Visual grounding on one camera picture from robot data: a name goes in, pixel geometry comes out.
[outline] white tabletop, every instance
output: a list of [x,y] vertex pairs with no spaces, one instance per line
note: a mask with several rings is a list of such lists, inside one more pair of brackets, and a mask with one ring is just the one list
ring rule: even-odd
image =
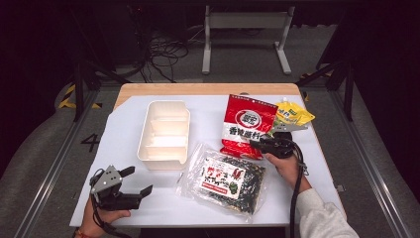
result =
[[[223,226],[286,226],[289,224],[289,209],[292,189],[275,170],[268,170],[271,183],[261,209],[254,214],[252,222],[243,217],[230,215],[215,208],[213,204],[179,196],[175,193],[181,172],[149,171],[137,157],[142,129],[149,103],[156,100],[183,100],[190,111],[188,155],[200,143],[220,150],[222,126],[229,95],[171,95],[133,96],[110,114],[101,138],[96,158],[90,168],[81,196],[74,210],[70,226],[81,224],[84,205],[89,194],[89,180],[98,169],[106,170],[114,165],[117,170],[135,166],[136,171],[124,178],[120,191],[139,193],[153,185],[152,193],[142,200],[132,216],[113,223],[116,226],[133,227],[223,227]],[[299,95],[253,95],[252,98],[276,103],[287,97],[289,101],[304,106]],[[333,202],[342,210],[340,197],[326,164],[318,139],[309,123],[309,128],[292,132],[293,141],[302,150],[308,167],[308,179],[326,202]]]

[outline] yellow snack bag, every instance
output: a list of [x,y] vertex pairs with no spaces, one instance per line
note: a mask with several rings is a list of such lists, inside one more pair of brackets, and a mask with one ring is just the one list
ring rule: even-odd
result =
[[314,115],[297,103],[287,101],[286,98],[282,102],[275,103],[275,105],[278,106],[277,112],[275,113],[276,119],[283,123],[302,126],[315,119]]

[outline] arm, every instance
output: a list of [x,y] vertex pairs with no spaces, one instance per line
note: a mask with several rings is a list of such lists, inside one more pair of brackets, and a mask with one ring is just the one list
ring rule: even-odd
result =
[[[108,223],[111,223],[122,217],[129,217],[131,215],[129,210],[105,211],[99,208],[98,213],[101,219]],[[89,195],[89,199],[87,200],[86,206],[84,207],[83,220],[80,227],[76,231],[75,238],[96,238],[101,237],[104,233],[105,231],[93,220],[93,206]]]
[[[298,177],[297,158],[293,155],[288,159],[278,159],[272,154],[264,154],[264,157],[294,188]],[[296,207],[301,216],[302,237],[359,237],[333,203],[324,203],[306,176],[302,177]]]

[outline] white sleeve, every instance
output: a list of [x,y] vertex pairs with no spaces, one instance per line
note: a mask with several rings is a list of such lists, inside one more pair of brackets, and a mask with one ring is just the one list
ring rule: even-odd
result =
[[324,203],[314,188],[299,193],[296,207],[302,238],[359,237],[334,203]]

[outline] wooden table edge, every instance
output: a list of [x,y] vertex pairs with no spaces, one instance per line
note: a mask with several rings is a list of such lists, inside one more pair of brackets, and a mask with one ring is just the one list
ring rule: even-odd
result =
[[121,86],[114,110],[131,96],[140,95],[300,95],[294,83],[126,83]]

